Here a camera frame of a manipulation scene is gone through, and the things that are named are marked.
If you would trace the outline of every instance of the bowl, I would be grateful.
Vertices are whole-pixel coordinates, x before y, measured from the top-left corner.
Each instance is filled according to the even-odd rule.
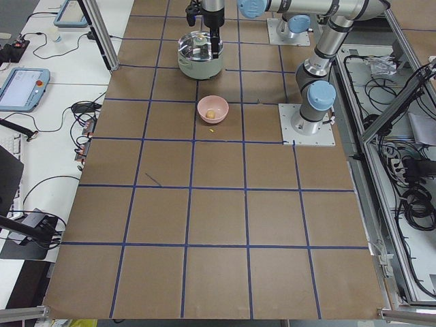
[[[213,110],[215,118],[208,118],[209,110]],[[208,95],[202,98],[197,105],[197,111],[202,119],[209,124],[216,124],[224,120],[229,112],[229,105],[226,100],[218,95]]]

